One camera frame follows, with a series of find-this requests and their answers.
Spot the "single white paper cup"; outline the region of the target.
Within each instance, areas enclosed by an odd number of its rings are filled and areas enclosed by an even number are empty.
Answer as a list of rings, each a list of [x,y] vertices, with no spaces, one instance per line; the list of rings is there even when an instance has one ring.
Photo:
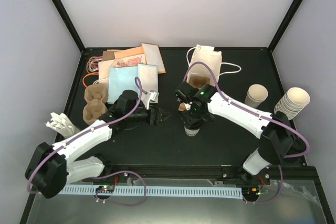
[[[200,127],[189,127],[189,126],[184,126],[184,130],[187,136],[193,137],[196,136],[199,131]]]

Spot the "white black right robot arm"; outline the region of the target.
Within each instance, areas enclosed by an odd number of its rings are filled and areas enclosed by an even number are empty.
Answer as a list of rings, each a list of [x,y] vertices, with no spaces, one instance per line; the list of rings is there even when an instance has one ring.
[[[182,82],[175,95],[186,109],[181,112],[185,133],[195,136],[203,122],[214,122],[216,116],[225,118],[246,129],[257,139],[258,148],[253,151],[238,171],[239,179],[252,183],[258,173],[269,165],[280,165],[294,143],[287,116],[259,111],[225,95],[220,89],[205,84],[198,89]]]

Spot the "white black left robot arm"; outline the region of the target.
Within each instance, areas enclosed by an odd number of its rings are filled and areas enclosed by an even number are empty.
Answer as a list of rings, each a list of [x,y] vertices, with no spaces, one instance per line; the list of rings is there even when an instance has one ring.
[[[81,161],[78,158],[124,131],[129,123],[157,126],[169,116],[162,108],[144,104],[135,91],[123,91],[107,112],[86,129],[52,145],[43,142],[36,147],[25,172],[27,190],[52,198],[66,185],[82,179],[96,177],[108,181],[113,169],[105,160],[97,156]]]

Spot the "brown pulp cup carrier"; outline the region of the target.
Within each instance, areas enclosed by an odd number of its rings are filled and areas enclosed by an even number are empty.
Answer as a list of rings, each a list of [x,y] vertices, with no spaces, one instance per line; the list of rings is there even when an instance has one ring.
[[[209,84],[209,78],[202,76],[190,77],[188,83],[194,88],[202,88],[204,85]]]

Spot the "brown paper takeout bag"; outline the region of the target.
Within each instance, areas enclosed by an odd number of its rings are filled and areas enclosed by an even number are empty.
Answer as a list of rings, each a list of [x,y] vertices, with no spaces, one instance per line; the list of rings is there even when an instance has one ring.
[[[192,76],[202,76],[209,78],[209,84],[215,86],[221,75],[238,73],[242,69],[239,65],[222,62],[222,52],[215,51],[212,46],[196,45],[190,48],[186,53],[186,60],[188,69],[184,80],[187,83]],[[237,70],[221,72],[222,65],[233,66]]]

